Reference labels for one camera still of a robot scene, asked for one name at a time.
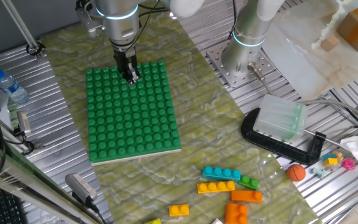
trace plastic toy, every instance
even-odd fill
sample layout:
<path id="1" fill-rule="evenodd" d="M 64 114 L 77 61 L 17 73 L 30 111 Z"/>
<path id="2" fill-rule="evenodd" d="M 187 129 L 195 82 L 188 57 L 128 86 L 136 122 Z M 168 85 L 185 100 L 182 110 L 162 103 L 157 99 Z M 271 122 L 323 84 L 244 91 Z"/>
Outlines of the plastic toy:
<path id="1" fill-rule="evenodd" d="M 248 187 L 252 190 L 257 190 L 259 181 L 257 179 L 251 179 L 247 175 L 242 175 L 241 180 L 239 181 L 239 185 Z"/>
<path id="2" fill-rule="evenodd" d="M 313 174 L 317 174 L 318 175 L 318 177 L 321 179 L 321 180 L 323 180 L 324 179 L 324 176 L 326 175 L 326 170 L 319 170 L 319 169 L 317 169 L 317 168 L 313 168 L 313 170 L 312 170 L 312 173 Z"/>
<path id="3" fill-rule="evenodd" d="M 169 216 L 170 217 L 177 217 L 177 216 L 185 216 L 189 215 L 189 205 L 171 205 L 169 206 Z"/>
<path id="4" fill-rule="evenodd" d="M 158 218 L 156 220 L 153 220 L 153 221 L 145 223 L 145 224 L 161 224 L 161 220 Z"/>
<path id="5" fill-rule="evenodd" d="M 338 163 L 338 159 L 336 158 L 328 158 L 324 161 L 324 166 L 326 167 L 330 167 L 333 166 L 334 164 Z"/>
<path id="6" fill-rule="evenodd" d="M 215 221 L 212 222 L 212 224 L 223 224 L 223 222 L 221 220 L 215 219 Z"/>
<path id="7" fill-rule="evenodd" d="M 306 176 L 306 171 L 303 166 L 293 164 L 287 169 L 287 175 L 292 181 L 301 181 Z"/>
<path id="8" fill-rule="evenodd" d="M 228 203 L 225 224 L 246 224 L 248 208 L 245 205 Z"/>
<path id="9" fill-rule="evenodd" d="M 203 178 L 211 180 L 233 180 L 240 181 L 241 173 L 239 170 L 221 169 L 219 167 L 212 168 L 206 166 L 203 169 Z"/>
<path id="10" fill-rule="evenodd" d="M 231 200 L 233 202 L 260 203 L 262 202 L 262 193 L 249 190 L 233 190 Z"/>
<path id="11" fill-rule="evenodd" d="M 345 161 L 342 163 L 342 166 L 345 169 L 354 170 L 356 168 L 356 162 L 354 159 L 345 159 Z"/>
<path id="12" fill-rule="evenodd" d="M 321 160 L 325 161 L 328 158 L 337 159 L 337 155 L 335 153 L 327 153 L 321 157 Z"/>
<path id="13" fill-rule="evenodd" d="M 343 160 L 343 154 L 338 151 L 333 151 L 333 153 L 336 155 L 336 159 L 338 159 L 338 162 L 342 162 Z"/>
<path id="14" fill-rule="evenodd" d="M 197 184 L 197 192 L 199 194 L 228 192 L 231 190 L 235 190 L 235 185 L 233 180 L 229 180 L 226 182 L 220 181 L 218 183 L 211 182 L 211 183 Z"/>
<path id="15" fill-rule="evenodd" d="M 137 68 L 142 78 L 131 86 L 116 67 L 86 71 L 93 165 L 181 149 L 164 61 Z"/>
<path id="16" fill-rule="evenodd" d="M 327 37 L 327 39 L 323 40 L 321 43 L 321 47 L 327 51 L 330 52 L 337 44 L 340 42 L 338 38 L 336 38 L 334 35 L 330 35 Z"/>

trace metal base plate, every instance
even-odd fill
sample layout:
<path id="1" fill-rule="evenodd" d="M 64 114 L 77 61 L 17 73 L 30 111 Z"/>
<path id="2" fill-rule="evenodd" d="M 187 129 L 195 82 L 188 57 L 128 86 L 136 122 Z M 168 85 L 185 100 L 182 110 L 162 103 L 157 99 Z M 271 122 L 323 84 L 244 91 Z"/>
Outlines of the metal base plate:
<path id="1" fill-rule="evenodd" d="M 254 79 L 254 74 L 252 72 L 242 73 L 242 74 L 230 74 L 228 70 L 226 70 L 225 66 L 222 63 L 222 52 L 229 45 L 230 40 L 221 42 L 217 45 L 214 45 L 207 49 L 206 55 L 211 59 L 214 67 L 219 70 L 222 74 L 222 78 L 225 79 L 226 83 L 228 83 L 233 88 L 238 88 L 240 86 L 245 85 L 249 82 L 249 80 Z M 274 70 L 274 67 L 270 63 L 270 61 L 264 57 L 264 55 L 259 52 L 259 60 L 256 62 L 256 66 L 262 73 L 268 73 Z"/>

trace black clamp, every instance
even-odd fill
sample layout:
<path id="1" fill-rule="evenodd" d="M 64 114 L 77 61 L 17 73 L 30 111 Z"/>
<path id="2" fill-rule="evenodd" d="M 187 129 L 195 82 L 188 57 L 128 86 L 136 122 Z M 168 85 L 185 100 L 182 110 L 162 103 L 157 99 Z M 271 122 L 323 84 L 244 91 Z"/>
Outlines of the black clamp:
<path id="1" fill-rule="evenodd" d="M 25 48 L 25 51 L 29 54 L 29 55 L 32 55 L 32 56 L 36 56 L 37 54 L 41 53 L 41 50 L 42 49 L 45 49 L 45 46 L 44 44 L 41 44 L 40 42 L 37 42 L 38 44 L 38 50 L 34 53 L 30 53 L 29 52 L 29 49 L 30 49 L 30 45 L 27 44 L 27 47 Z"/>
<path id="2" fill-rule="evenodd" d="M 301 164 L 312 165 L 319 161 L 326 135 L 316 132 L 311 148 L 308 152 L 299 150 L 284 142 L 272 139 L 266 135 L 254 131 L 254 124 L 258 117 L 260 108 L 252 110 L 244 119 L 241 125 L 241 134 L 249 142 L 264 149 L 287 157 Z"/>

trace yellow lego brick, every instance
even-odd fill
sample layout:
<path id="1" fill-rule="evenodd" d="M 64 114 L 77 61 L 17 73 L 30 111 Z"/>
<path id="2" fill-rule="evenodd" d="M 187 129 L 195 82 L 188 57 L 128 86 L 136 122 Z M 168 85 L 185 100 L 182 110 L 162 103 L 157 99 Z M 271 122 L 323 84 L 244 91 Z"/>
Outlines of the yellow lego brick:
<path id="1" fill-rule="evenodd" d="M 336 157 L 339 159 L 343 156 L 343 154 L 341 152 L 338 151 L 333 151 L 334 154 L 336 154 Z"/>
<path id="2" fill-rule="evenodd" d="M 170 217 L 184 216 L 184 215 L 189 215 L 189 214 L 190 214 L 190 212 L 189 212 L 188 204 L 169 206 L 169 216 Z"/>
<path id="3" fill-rule="evenodd" d="M 235 185 L 232 180 L 197 184 L 197 192 L 199 194 L 228 192 L 231 190 L 235 190 Z"/>
<path id="4" fill-rule="evenodd" d="M 338 159 L 335 158 L 328 158 L 324 161 L 324 166 L 332 166 L 338 163 Z"/>
<path id="5" fill-rule="evenodd" d="M 156 220 L 153 220 L 153 221 L 151 221 L 151 222 L 144 223 L 144 224 L 161 224 L 161 221 L 160 221 L 160 219 L 158 218 L 158 219 L 156 219 Z"/>

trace green lego brick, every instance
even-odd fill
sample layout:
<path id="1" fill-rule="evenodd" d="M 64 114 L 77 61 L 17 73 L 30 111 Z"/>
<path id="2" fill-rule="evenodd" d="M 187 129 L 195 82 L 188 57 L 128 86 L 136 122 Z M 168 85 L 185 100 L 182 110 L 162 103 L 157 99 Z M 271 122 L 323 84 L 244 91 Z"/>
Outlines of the green lego brick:
<path id="1" fill-rule="evenodd" d="M 239 182 L 239 185 L 244 186 L 244 187 L 248 187 L 248 188 L 250 188 L 252 190 L 257 190 L 258 185 L 259 185 L 259 181 L 256 180 L 256 179 L 251 179 L 247 175 L 242 175 L 241 180 Z"/>

